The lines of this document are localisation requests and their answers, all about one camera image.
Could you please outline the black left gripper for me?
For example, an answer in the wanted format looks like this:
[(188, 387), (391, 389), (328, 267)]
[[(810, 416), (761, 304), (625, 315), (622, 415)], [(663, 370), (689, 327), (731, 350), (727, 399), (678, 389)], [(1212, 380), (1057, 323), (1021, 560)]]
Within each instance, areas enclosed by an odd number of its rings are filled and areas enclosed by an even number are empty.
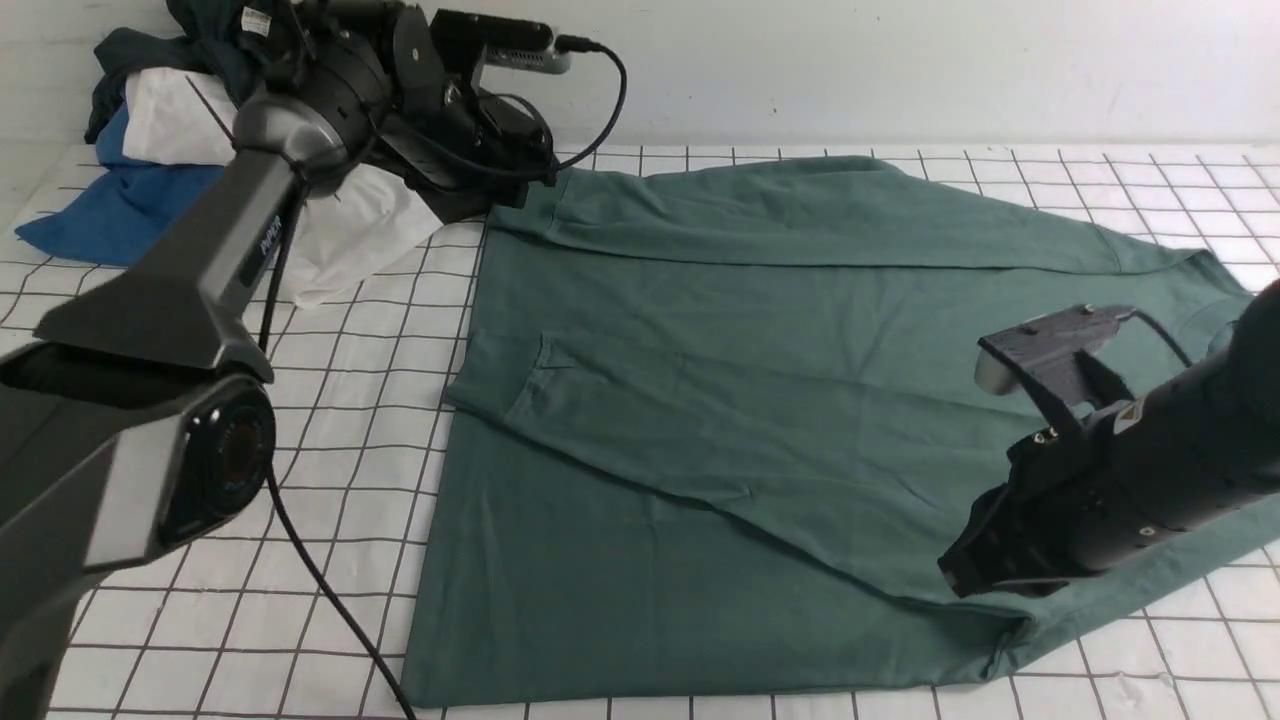
[(412, 192), (556, 181), (550, 131), (527, 102), (438, 78), (396, 82), (375, 165)]

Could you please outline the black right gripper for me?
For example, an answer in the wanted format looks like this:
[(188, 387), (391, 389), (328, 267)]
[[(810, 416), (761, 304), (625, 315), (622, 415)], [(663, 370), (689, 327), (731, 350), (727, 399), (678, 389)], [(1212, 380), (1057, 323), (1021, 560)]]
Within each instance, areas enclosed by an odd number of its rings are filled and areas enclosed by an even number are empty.
[(959, 598), (1043, 598), (1107, 571), (1091, 542), (1105, 525), (1098, 487), (1110, 429), (1053, 436), (1044, 428), (1007, 448), (1006, 482), (973, 502), (960, 537), (937, 561)]

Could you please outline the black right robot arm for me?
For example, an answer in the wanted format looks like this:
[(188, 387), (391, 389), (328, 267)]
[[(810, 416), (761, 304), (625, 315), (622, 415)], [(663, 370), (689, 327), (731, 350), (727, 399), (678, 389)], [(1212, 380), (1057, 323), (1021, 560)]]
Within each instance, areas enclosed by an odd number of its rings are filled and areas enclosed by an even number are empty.
[[(1133, 318), (1183, 363), (1137, 396), (1097, 359)], [(1193, 363), (1151, 315), (1078, 305), (982, 337), (975, 382), (1024, 392), (1044, 429), (1007, 450), (1007, 480), (973, 505), (938, 566), (959, 597), (1046, 597), (1277, 493), (1277, 287), (1228, 346)]]

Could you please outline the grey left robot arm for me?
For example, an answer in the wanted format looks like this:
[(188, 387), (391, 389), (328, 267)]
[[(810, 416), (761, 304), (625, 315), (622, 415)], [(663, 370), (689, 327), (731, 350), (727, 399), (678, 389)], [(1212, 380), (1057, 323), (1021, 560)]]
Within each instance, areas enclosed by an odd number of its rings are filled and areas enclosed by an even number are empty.
[(424, 184), (552, 178), (550, 131), (483, 91), (456, 15), (325, 1), (237, 114), (223, 174), (120, 275), (3, 357), (3, 716), (46, 716), (81, 598), (225, 525), (271, 475), (273, 366), (242, 316), (278, 293), (305, 202), (378, 146)]

